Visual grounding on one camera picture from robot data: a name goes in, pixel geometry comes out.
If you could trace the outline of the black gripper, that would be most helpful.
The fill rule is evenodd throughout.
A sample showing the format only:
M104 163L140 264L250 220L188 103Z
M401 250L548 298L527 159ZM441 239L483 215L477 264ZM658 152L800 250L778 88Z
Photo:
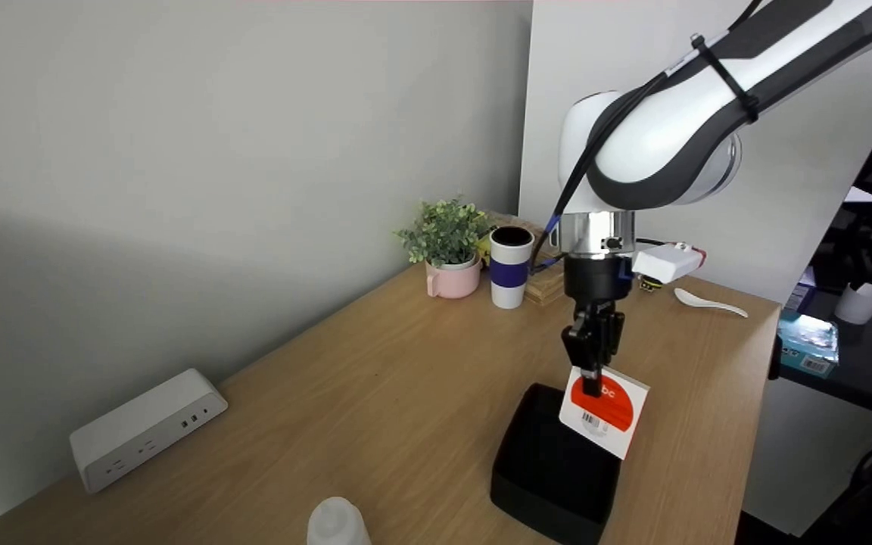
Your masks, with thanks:
M580 386L589 396L601 396L601 367L614 358L622 329L618 302L630 292L630 287L633 271L622 257L563 261L563 289L574 307L560 338L570 360L580 369Z

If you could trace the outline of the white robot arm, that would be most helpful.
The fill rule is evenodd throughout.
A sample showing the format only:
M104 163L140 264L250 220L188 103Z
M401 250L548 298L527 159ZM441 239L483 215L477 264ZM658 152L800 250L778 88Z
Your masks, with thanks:
M546 225L574 302L560 338L601 392L635 264L635 212L696 204L730 180L733 134L762 108L872 48L872 0L752 0L716 37L633 91L599 91L566 115L570 173Z

